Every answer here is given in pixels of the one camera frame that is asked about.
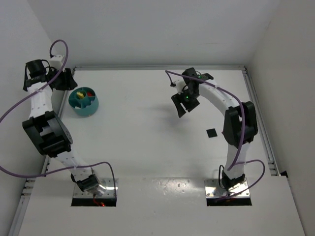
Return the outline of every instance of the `yellow object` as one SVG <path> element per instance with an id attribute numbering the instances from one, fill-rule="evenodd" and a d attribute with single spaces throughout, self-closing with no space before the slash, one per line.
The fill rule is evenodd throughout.
<path id="1" fill-rule="evenodd" d="M 84 98 L 84 94 L 81 92 L 77 92 L 77 96 L 79 99 L 83 99 Z"/>

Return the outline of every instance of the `round teal container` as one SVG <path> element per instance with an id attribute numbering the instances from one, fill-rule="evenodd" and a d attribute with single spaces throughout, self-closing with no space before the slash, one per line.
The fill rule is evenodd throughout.
<path id="1" fill-rule="evenodd" d="M 80 98 L 77 95 L 77 92 L 82 93 L 84 97 Z M 91 116 L 98 109 L 98 98 L 94 90 L 88 87 L 77 88 L 74 90 L 70 94 L 68 102 L 75 113 L 82 117 Z"/>

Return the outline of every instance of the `white tabletop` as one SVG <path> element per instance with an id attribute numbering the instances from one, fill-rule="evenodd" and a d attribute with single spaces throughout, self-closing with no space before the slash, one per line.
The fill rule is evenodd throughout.
<path id="1" fill-rule="evenodd" d="M 249 100 L 241 71 L 202 72 Z M 117 207 L 71 207 L 69 172 L 40 178 L 21 236 L 303 235 L 286 179 L 270 176 L 268 168 L 251 189 L 252 206 L 206 206 L 203 180 L 218 175 L 227 154 L 223 116 L 207 100 L 199 98 L 200 105 L 179 119 L 171 100 L 176 90 L 163 71 L 76 71 L 74 79 L 78 86 L 94 89 L 99 109 L 82 118 L 66 103 L 62 121 L 86 162 L 113 165 L 119 178 Z M 211 128 L 218 137 L 208 138 Z M 267 164 L 259 135 L 249 149 L 250 159 Z M 49 170 L 58 167 L 61 163 L 52 160 Z M 249 183 L 261 169 L 259 164 L 246 166 Z M 110 177 L 108 167 L 97 170 Z"/>

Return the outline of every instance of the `black square object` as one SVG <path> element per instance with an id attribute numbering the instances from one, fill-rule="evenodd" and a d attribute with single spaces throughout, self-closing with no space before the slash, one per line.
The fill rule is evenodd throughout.
<path id="1" fill-rule="evenodd" d="M 209 138 L 217 137 L 216 129 L 207 129 L 207 134 Z"/>

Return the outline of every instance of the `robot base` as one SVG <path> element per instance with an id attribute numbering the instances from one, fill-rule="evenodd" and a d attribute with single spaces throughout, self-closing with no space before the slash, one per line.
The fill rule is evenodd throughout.
<path id="1" fill-rule="evenodd" d="M 89 192 L 82 192 L 80 188 L 75 185 L 72 197 L 72 207 L 115 207 L 117 198 L 114 192 L 114 184 L 112 178 L 100 178 L 99 181 L 102 184 L 102 189 L 104 192 L 102 195 L 95 196 Z M 118 190 L 118 179 L 115 180 L 116 192 Z"/>
<path id="2" fill-rule="evenodd" d="M 221 199 L 225 196 L 239 193 L 247 189 L 247 187 L 248 184 L 245 179 L 243 183 L 235 185 L 227 192 L 219 186 L 218 179 L 207 179 L 205 180 L 207 206 L 251 206 L 252 202 L 249 190 L 232 198 Z"/>

